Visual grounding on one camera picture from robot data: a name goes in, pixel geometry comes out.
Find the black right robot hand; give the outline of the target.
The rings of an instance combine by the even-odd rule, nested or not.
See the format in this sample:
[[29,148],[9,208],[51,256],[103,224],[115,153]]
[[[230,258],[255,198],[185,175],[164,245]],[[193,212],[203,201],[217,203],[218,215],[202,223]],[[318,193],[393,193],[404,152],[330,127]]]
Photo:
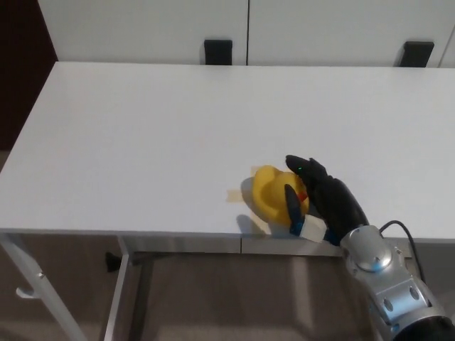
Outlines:
[[324,239],[327,242],[339,246],[349,232],[369,225],[363,209],[346,184],[329,175],[318,161],[288,155],[286,165],[301,179],[310,208],[325,222],[328,231]]

